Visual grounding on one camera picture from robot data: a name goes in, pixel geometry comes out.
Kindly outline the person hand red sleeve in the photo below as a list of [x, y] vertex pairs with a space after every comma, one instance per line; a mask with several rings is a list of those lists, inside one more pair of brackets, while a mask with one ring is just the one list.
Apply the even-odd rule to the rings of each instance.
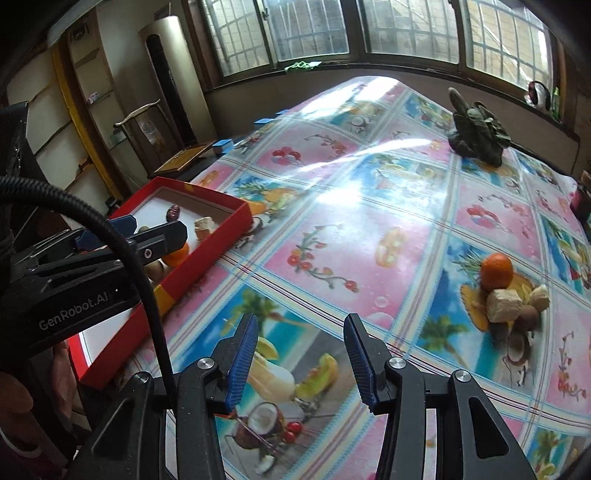
[[1, 440], [18, 456], [61, 469], [73, 458], [71, 416], [77, 392], [62, 341], [23, 363], [18, 376], [1, 374]]

